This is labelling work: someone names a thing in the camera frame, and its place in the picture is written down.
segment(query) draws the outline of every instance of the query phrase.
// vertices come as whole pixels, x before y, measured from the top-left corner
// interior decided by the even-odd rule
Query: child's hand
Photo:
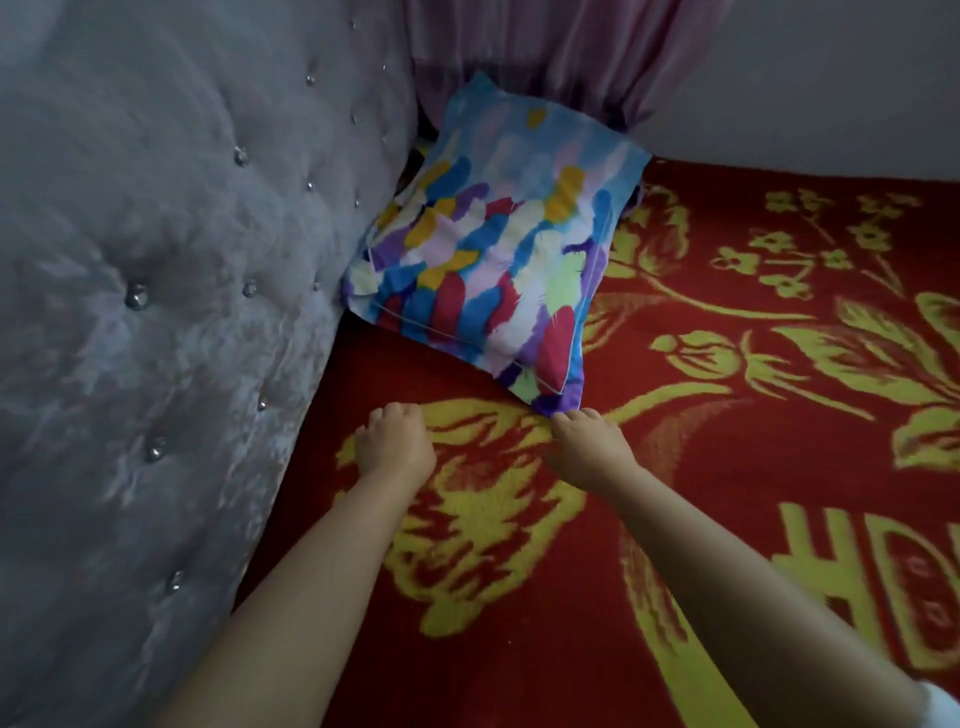
[[[639,471],[620,428],[595,409],[558,412],[550,424],[554,442],[544,460],[570,485],[607,497],[624,476]]]
[[[423,415],[416,404],[392,401],[374,409],[356,431],[357,466],[361,475],[381,471],[409,479],[419,488],[437,466],[437,455]]]

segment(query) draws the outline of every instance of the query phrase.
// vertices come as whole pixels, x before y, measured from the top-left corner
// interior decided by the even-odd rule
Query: pink curtain
[[[417,91],[440,128],[482,70],[619,131],[647,118],[706,49],[733,0],[405,0]]]

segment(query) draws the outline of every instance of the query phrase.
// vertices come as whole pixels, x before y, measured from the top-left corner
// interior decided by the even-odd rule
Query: child's arm
[[[320,725],[383,555],[436,465],[420,408],[371,413],[357,464],[357,484],[237,610],[157,726]]]
[[[554,416],[553,432],[548,462],[613,507],[758,725],[921,725],[921,685],[643,470],[616,425],[583,410]]]

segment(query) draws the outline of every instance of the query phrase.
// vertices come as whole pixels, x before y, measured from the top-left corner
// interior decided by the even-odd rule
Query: pillow
[[[347,307],[494,376],[550,415],[580,405],[581,333],[650,155],[477,74],[344,277]]]

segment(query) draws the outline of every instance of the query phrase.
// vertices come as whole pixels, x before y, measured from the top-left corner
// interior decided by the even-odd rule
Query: child's right hand
[[[595,409],[558,412],[550,418],[553,443],[544,461],[563,480],[602,497],[640,471],[620,428]]]

